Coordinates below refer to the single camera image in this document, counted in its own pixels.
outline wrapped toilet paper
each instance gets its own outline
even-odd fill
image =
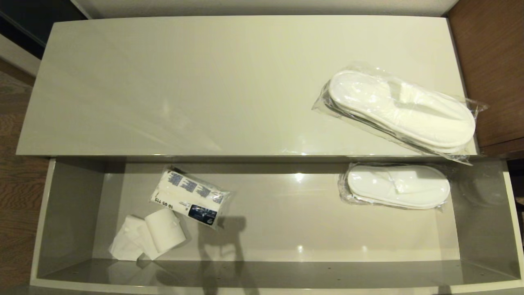
[[[162,209],[146,220],[126,216],[109,252],[118,260],[136,261],[142,253],[155,260],[183,241],[185,235],[178,218],[173,211]]]
[[[145,218],[153,243],[159,252],[166,252],[185,241],[180,220],[170,209],[162,209]]]
[[[151,202],[217,228],[216,219],[230,193],[173,170],[165,170]]]

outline slipper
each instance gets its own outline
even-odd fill
[[[347,183],[363,201],[373,199],[372,202],[406,208],[434,208],[450,194],[450,184],[442,172],[420,165],[358,165],[349,171]]]
[[[399,79],[344,70],[330,80],[329,94],[342,110],[437,151],[458,151],[475,133],[463,103]]]
[[[356,112],[352,112],[352,111],[348,111],[348,110],[344,110],[345,112],[351,114],[352,116],[356,117],[356,120],[360,121],[360,122],[363,122],[364,124],[366,125],[369,125],[381,132],[385,132],[393,137],[401,137],[402,138],[402,141],[408,143],[408,144],[414,144],[414,145],[417,145],[419,147],[422,147],[422,148],[425,148],[429,151],[435,151],[435,152],[438,152],[438,153],[444,153],[444,154],[452,154],[452,153],[456,153],[456,152],[459,152],[459,151],[463,151],[464,149],[466,149],[467,147],[467,143],[466,144],[463,144],[463,145],[459,145],[459,146],[456,146],[456,147],[437,147],[437,146],[433,146],[433,145],[428,145],[428,144],[425,144],[425,143],[422,143],[422,142],[419,142],[417,141],[416,139],[414,138],[411,138],[411,137],[408,137],[407,135],[405,134],[397,134],[395,132],[392,132],[392,130],[389,130],[387,128],[387,126],[384,126],[378,122],[375,122],[373,121],[371,118],[367,118],[366,115],[364,114],[359,114],[359,113],[356,113]]]

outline blue printed label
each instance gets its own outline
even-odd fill
[[[180,184],[180,181],[183,179],[184,177],[180,174],[177,174],[177,173],[172,173],[171,176],[169,177],[169,182],[174,185],[174,186],[178,186]]]
[[[205,198],[209,196],[211,190],[203,185],[200,185],[199,189],[196,191],[201,197]]]
[[[186,191],[192,193],[197,187],[197,184],[186,178],[180,187],[185,188]]]
[[[212,225],[216,219],[216,211],[192,205],[191,209],[189,209],[188,216],[207,225]]]

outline wooden cabinet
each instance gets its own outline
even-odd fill
[[[481,152],[524,157],[524,1],[460,0],[449,12]]]

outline plastic package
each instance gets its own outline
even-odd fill
[[[438,208],[451,191],[441,167],[416,164],[352,163],[338,185],[346,203],[413,210]]]
[[[216,220],[223,213],[223,205],[230,194],[173,168],[166,168],[150,201],[217,229]]]
[[[464,149],[487,105],[460,100],[355,62],[324,85],[313,110],[419,153],[467,163]]]

